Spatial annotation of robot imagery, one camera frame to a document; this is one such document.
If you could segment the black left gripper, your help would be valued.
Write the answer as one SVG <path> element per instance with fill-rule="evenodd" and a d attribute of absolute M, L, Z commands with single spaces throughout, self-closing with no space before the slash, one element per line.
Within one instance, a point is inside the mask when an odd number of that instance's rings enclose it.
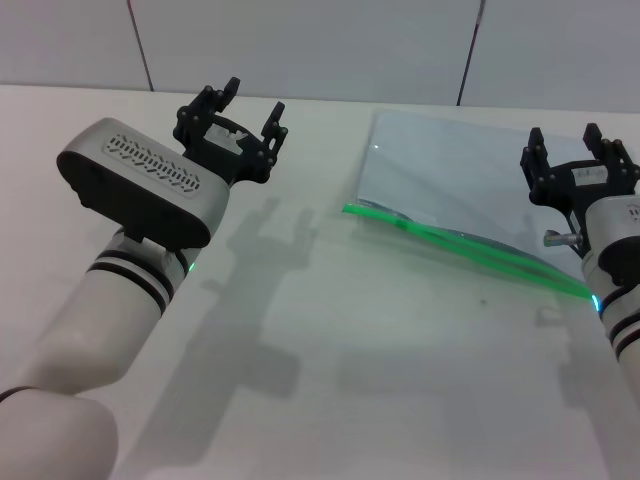
<path fill-rule="evenodd" d="M 235 98 L 240 79 L 231 77 L 223 89 L 206 85 L 186 106 L 179 108 L 173 137 L 182 139 L 184 157 L 218 175 L 227 184 L 266 183 L 288 135 L 280 124 L 285 110 L 277 102 L 266 120 L 263 141 L 222 113 Z"/>

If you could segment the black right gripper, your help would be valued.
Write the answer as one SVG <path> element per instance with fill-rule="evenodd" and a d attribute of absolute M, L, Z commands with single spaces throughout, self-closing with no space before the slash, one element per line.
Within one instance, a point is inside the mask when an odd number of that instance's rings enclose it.
<path fill-rule="evenodd" d="M 583 142 L 595 160 L 550 166 L 544 136 L 535 127 L 520 160 L 529 199 L 537 206 L 559 211 L 566 219 L 574 212 L 578 222 L 584 222 L 592 203 L 609 196 L 634 194 L 639 180 L 639 166 L 620 139 L 610 141 L 596 123 L 588 123 Z"/>

